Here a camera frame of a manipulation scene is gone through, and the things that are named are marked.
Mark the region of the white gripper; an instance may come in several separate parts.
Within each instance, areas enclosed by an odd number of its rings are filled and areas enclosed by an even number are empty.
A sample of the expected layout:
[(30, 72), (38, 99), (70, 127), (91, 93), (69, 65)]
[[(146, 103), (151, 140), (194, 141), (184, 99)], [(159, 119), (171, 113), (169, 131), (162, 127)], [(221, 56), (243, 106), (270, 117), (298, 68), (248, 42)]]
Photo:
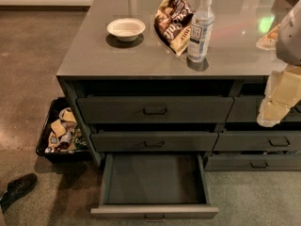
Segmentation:
[(301, 100), (301, 67), (288, 64), (284, 71), (272, 72), (267, 83), (267, 99), (263, 99), (257, 123), (263, 127), (273, 127), (288, 114), (288, 107)]

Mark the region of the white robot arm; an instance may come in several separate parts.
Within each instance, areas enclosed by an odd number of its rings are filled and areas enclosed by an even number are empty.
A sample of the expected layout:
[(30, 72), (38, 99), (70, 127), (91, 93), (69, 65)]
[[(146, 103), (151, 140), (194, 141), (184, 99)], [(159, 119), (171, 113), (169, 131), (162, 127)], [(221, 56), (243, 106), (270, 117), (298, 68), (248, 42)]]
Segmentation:
[(282, 72), (269, 75), (257, 117), (260, 126), (273, 127), (301, 101), (301, 1), (256, 46), (275, 51), (287, 63)]

